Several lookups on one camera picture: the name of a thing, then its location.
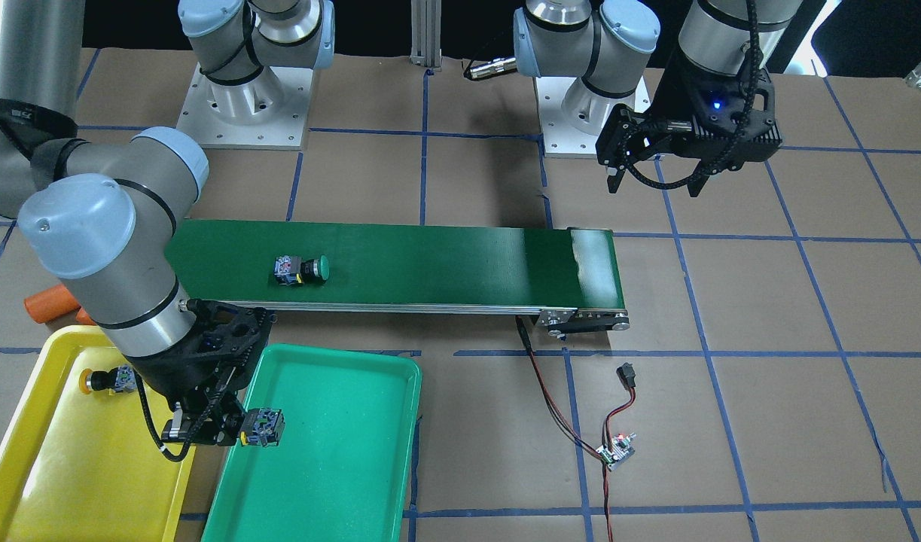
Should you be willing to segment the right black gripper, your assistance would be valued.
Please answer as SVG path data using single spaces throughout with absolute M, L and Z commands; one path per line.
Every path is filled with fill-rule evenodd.
M 164 352 L 130 357 L 143 415 L 157 446 L 233 446 L 248 411 L 239 391 L 252 381 L 276 313 L 189 300 L 191 332 Z

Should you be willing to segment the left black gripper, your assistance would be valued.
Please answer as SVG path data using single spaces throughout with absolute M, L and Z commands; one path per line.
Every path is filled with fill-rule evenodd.
M 774 88 L 766 69 L 752 71 L 743 53 L 735 75 L 718 75 L 674 53 L 643 113 L 618 104 L 596 141 L 596 157 L 608 168 L 608 192 L 616 194 L 631 163 L 664 152 L 698 159 L 688 182 L 697 198 L 723 169 L 764 162 L 783 143 L 776 120 Z

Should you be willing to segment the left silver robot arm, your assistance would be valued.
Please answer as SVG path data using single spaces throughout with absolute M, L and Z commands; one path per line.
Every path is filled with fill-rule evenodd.
M 694 1 L 655 96 L 624 103 L 656 51 L 662 24 L 639 1 L 526 1 L 513 15 L 513 53 L 529 77 L 575 79 L 608 104 L 596 136 L 608 191 L 625 176 L 698 196 L 712 176 L 773 157 L 783 137 L 766 59 L 800 9 L 797 1 Z

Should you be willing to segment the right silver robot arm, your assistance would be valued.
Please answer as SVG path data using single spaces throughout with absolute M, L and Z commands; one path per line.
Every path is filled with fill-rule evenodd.
M 188 134 L 154 126 L 125 145 L 78 137 L 74 57 L 84 1 L 0 1 L 0 217 L 14 219 L 126 358 L 85 371 L 84 392 L 137 391 L 151 439 L 277 446 L 278 409 L 244 409 L 274 322 L 269 309 L 193 297 L 165 256 L 209 162 Z

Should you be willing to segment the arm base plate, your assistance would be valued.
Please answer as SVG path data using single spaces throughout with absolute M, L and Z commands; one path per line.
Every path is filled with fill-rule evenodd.
M 268 66 L 253 81 L 223 86 L 194 69 L 175 128 L 212 150 L 302 151 L 316 75 Z
M 596 141 L 616 104 L 642 113 L 651 103 L 643 77 L 622 99 L 596 95 L 578 77 L 538 77 L 535 90 L 545 153 L 554 158 L 595 157 Z

